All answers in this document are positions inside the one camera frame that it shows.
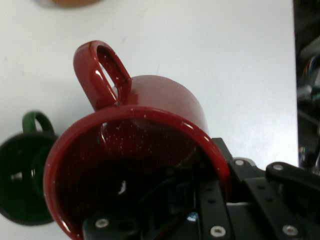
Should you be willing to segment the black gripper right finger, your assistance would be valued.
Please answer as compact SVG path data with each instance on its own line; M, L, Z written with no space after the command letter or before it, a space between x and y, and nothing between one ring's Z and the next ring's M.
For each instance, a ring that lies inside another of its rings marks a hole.
M226 204L235 240L318 240L320 177L285 162L265 170L250 159L233 158L222 138L213 142L230 170Z

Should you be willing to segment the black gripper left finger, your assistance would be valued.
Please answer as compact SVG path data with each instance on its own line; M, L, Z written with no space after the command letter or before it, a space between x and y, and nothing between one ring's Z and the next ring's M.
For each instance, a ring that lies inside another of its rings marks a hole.
M144 180L82 224L86 240L232 240L218 175L202 150Z

